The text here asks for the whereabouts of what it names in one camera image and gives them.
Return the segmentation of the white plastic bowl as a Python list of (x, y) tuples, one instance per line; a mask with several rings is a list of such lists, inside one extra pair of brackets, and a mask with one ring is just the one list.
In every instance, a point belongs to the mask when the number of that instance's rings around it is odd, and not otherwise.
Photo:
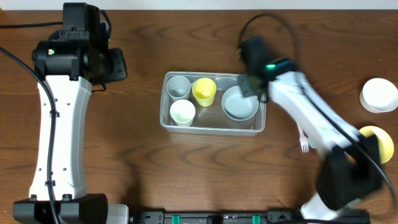
[(384, 78), (372, 78), (364, 84), (359, 100), (371, 113), (394, 111), (397, 108), (397, 87)]

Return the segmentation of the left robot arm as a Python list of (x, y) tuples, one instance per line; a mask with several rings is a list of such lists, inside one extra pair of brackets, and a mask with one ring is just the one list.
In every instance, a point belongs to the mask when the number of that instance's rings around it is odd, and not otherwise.
[(83, 2), (63, 6), (62, 29), (33, 50), (41, 120), (37, 167), (27, 199), (16, 201), (20, 223), (127, 223), (126, 205), (87, 191), (83, 169), (85, 115), (94, 86), (127, 77), (123, 52), (109, 48), (105, 11)]

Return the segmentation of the grey plastic cup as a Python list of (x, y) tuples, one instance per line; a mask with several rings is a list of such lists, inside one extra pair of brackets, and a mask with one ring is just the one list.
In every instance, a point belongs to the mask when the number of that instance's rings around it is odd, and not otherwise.
[(190, 90), (191, 83), (185, 76), (177, 75), (167, 82), (167, 93), (173, 101), (189, 99)]

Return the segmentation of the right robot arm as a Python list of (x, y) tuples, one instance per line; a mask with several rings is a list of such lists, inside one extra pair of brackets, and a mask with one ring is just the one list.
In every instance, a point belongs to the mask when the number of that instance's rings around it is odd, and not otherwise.
[(387, 178), (375, 135), (364, 136), (343, 120), (297, 65), (272, 55), (261, 38), (241, 42), (238, 50), (246, 67), (239, 79), (243, 96), (279, 105), (313, 139), (323, 159), (316, 193), (300, 209), (304, 220), (335, 221), (350, 205), (382, 187)]

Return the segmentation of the pink plastic fork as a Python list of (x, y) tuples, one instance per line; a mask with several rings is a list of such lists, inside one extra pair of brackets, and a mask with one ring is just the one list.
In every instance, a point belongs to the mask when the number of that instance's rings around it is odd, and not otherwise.
[(298, 128), (299, 141), (300, 141), (300, 146), (301, 146), (302, 152), (308, 153), (309, 152), (308, 137), (306, 136), (303, 128), (299, 124), (297, 124), (297, 128)]

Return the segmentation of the white plastic cup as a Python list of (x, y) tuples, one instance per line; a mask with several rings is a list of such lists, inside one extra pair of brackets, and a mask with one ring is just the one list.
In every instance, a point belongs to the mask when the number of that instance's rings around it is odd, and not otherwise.
[(195, 106), (188, 100), (177, 100), (170, 107), (170, 115), (178, 126), (190, 126), (195, 114)]

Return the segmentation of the yellow plastic bowl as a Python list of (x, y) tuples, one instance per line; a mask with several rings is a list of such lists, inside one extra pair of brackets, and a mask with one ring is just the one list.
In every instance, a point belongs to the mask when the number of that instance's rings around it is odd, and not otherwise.
[(377, 126), (365, 126), (359, 130), (359, 132), (368, 137), (371, 135), (376, 135), (379, 142), (379, 154), (380, 162), (384, 164), (388, 162), (394, 154), (394, 143), (390, 135), (385, 132), (385, 130)]

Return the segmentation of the yellow plastic cup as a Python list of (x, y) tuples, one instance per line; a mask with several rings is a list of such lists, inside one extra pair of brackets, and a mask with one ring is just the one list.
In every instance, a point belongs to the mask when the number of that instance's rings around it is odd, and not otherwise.
[(208, 107), (215, 100), (216, 83), (210, 78), (200, 78), (193, 84), (192, 93), (200, 106)]

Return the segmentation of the grey plastic bowl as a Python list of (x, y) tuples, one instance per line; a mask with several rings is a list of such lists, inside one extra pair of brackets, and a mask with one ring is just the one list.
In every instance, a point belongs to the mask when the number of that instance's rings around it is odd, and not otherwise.
[(221, 99), (224, 113), (235, 121), (251, 119), (258, 111), (259, 101), (256, 96), (243, 97), (240, 87), (227, 89)]

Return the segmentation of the mint green plastic spoon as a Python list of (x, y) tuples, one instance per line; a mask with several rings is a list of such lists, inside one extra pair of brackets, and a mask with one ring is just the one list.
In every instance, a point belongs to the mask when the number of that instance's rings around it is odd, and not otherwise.
[(310, 139), (310, 138), (308, 138), (308, 144), (313, 149), (317, 148), (316, 145), (315, 145), (315, 142), (312, 139)]

